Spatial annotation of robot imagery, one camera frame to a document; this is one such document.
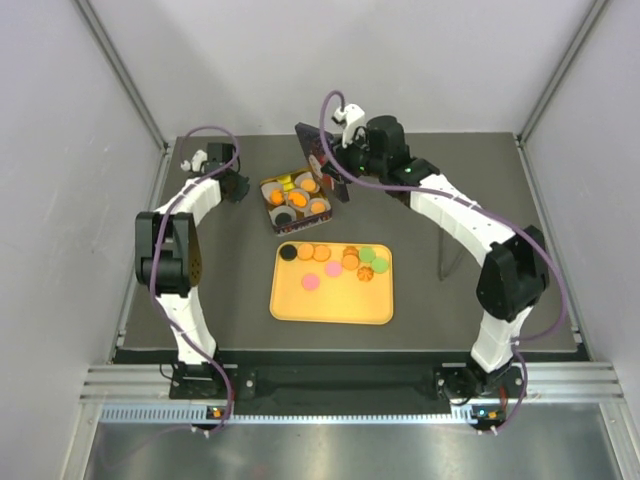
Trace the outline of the decorated cookie tin box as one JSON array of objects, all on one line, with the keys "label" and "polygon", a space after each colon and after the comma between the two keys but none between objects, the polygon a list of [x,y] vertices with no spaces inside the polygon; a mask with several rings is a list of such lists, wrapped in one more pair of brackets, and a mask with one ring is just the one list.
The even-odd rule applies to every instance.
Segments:
[{"label": "decorated cookie tin box", "polygon": [[325,198],[328,201],[328,203],[330,204],[330,207],[331,207],[329,212],[327,212],[325,214],[322,214],[322,215],[306,216],[305,212],[302,213],[302,212],[298,212],[298,211],[295,210],[297,212],[297,218],[296,218],[295,221],[293,221],[292,223],[290,223],[288,225],[285,225],[283,227],[279,227],[279,228],[276,228],[276,227],[273,226],[273,224],[271,222],[271,219],[270,219],[269,213],[270,213],[270,211],[272,209],[274,209],[277,206],[269,205],[265,201],[265,199],[264,199],[264,197],[262,195],[262,192],[261,192],[261,186],[263,184],[265,184],[265,183],[268,183],[268,182],[279,182],[283,186],[284,194],[286,195],[286,193],[288,191],[297,188],[294,185],[294,179],[298,174],[300,174],[300,173],[302,173],[304,171],[310,171],[311,172],[311,170],[308,169],[308,168],[302,168],[302,169],[298,169],[298,170],[295,170],[295,171],[292,171],[292,172],[289,172],[289,173],[285,173],[285,174],[282,174],[282,175],[279,175],[279,176],[267,178],[267,179],[263,180],[260,183],[260,193],[261,193],[261,197],[263,199],[263,203],[264,203],[266,211],[267,211],[267,215],[268,215],[268,218],[269,218],[270,225],[271,225],[273,231],[275,232],[275,234],[278,235],[278,236],[288,235],[288,234],[291,234],[291,233],[294,233],[294,232],[297,232],[297,231],[308,229],[308,228],[311,228],[313,226],[317,226],[317,225],[320,225],[322,223],[326,223],[326,222],[330,221],[331,218],[332,218],[332,207],[331,207],[331,204],[330,204],[327,196],[324,194],[322,188],[320,187],[319,191],[317,193],[310,194],[310,197],[311,198],[314,198],[314,197],[323,197],[323,198]]}]

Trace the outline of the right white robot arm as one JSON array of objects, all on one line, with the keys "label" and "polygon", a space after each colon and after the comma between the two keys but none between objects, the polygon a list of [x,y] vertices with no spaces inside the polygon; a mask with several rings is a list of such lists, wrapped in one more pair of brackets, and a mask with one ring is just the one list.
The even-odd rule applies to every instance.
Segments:
[{"label": "right white robot arm", "polygon": [[397,198],[454,238],[481,268],[476,297],[483,309],[464,374],[470,392],[487,396],[504,380],[522,325],[547,289],[545,244],[534,226],[519,231],[484,213],[425,159],[411,154],[403,126],[391,115],[371,120],[350,104],[332,120],[342,130],[325,170],[347,182],[373,178],[374,188]]}]

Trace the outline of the black sandwich cookie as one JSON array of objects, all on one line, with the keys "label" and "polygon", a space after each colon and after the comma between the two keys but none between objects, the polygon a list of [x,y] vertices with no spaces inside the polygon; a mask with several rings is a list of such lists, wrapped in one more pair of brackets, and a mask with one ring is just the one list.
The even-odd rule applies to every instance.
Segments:
[{"label": "black sandwich cookie", "polygon": [[276,226],[287,225],[287,224],[291,223],[292,221],[293,221],[293,217],[287,212],[279,213],[275,217],[275,225]]}]

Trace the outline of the orange fish shaped cookie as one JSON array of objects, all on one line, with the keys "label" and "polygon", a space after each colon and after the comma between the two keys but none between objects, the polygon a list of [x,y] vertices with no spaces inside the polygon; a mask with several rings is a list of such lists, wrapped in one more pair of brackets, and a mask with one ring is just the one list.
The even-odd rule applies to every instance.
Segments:
[{"label": "orange fish shaped cookie", "polygon": [[296,208],[304,209],[308,205],[307,197],[299,191],[290,192],[287,199],[289,203]]}]

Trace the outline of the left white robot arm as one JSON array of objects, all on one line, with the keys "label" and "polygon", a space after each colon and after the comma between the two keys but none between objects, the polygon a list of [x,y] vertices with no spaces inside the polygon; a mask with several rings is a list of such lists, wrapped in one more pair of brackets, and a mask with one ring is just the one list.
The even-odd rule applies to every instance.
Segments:
[{"label": "left white robot arm", "polygon": [[197,227],[219,204],[241,201],[249,180],[235,165],[232,143],[209,143],[181,163],[189,174],[184,185],[163,205],[135,218],[135,275],[148,288],[154,306],[168,321],[178,347],[178,361],[196,366],[192,384],[205,396],[226,387],[225,370],[210,361],[217,344],[210,333],[199,284],[203,262]]}]

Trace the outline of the tan round biscuit front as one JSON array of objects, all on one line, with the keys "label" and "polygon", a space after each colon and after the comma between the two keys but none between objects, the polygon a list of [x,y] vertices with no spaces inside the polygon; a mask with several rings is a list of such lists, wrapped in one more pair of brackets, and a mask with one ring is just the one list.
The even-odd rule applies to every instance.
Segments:
[{"label": "tan round biscuit front", "polygon": [[300,182],[300,188],[308,193],[314,193],[318,191],[319,186],[313,179],[305,178]]}]

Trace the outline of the gold tin lid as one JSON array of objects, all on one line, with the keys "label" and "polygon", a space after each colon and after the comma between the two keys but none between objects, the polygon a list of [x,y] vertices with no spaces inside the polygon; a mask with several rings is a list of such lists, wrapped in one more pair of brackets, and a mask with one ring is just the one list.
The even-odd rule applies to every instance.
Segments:
[{"label": "gold tin lid", "polygon": [[304,157],[322,190],[326,194],[331,193],[338,201],[347,203],[349,201],[347,185],[322,170],[326,164],[330,165],[330,163],[322,147],[320,130],[303,122],[297,123],[294,130]]}]

